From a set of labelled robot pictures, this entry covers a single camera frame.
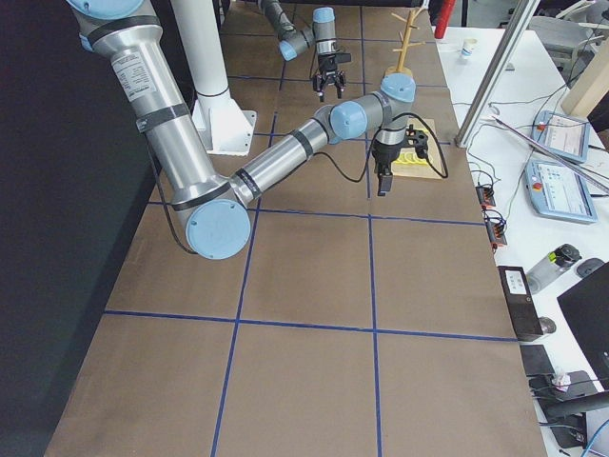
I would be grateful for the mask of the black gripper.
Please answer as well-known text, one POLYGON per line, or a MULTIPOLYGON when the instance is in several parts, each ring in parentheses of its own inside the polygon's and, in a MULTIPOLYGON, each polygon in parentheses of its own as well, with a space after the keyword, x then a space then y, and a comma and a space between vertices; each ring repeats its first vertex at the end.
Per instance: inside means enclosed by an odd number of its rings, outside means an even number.
POLYGON ((317 93, 319 100, 324 101, 324 91, 327 85, 333 84, 337 91, 337 98, 342 99, 346 86, 343 70, 339 65, 346 62, 345 52, 321 54, 317 56, 318 68, 312 78, 313 90, 317 93))
POLYGON ((375 173, 378 175, 377 195, 380 197, 391 191, 393 182, 391 164, 399 158, 402 146, 402 143, 388 145, 377 139, 372 142, 375 173))

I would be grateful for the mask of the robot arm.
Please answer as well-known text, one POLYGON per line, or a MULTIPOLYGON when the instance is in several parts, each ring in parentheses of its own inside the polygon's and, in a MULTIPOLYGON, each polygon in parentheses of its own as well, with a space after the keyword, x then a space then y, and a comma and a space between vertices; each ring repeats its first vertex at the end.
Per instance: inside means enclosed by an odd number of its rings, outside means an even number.
POLYGON ((148 1, 74 1, 71 9, 85 50, 106 57, 136 115, 149 157, 160 164, 173 195, 167 217, 185 233, 178 245, 190 254, 222 260, 238 253, 251 232, 247 213, 258 199, 324 147, 372 132, 372 162, 381 191, 389 191, 391 166, 406 142, 416 84, 393 72, 378 90, 319 108, 244 167, 219 173, 215 153, 246 154, 256 115, 230 94, 217 19, 207 1, 175 1, 173 14, 185 49, 196 101, 189 105, 161 48, 163 28, 148 1))
POLYGON ((279 1, 262 0, 257 2, 257 6, 275 30, 280 41, 280 53, 286 61, 295 59, 312 47, 315 48, 318 67, 309 78, 320 101, 324 101, 324 90, 327 86, 334 86, 337 97, 342 99, 346 78, 339 65, 349 63, 351 54, 340 49, 337 44, 334 9, 316 8, 313 11, 312 26, 298 30, 288 19, 279 1))

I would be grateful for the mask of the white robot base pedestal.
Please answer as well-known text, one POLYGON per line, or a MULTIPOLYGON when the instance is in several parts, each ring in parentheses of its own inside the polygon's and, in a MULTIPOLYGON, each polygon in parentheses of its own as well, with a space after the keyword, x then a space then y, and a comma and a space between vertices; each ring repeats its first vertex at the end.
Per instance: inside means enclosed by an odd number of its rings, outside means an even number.
POLYGON ((175 0, 171 6, 195 88, 192 117, 206 151, 248 155, 257 113, 241 109, 231 96, 212 3, 175 0))

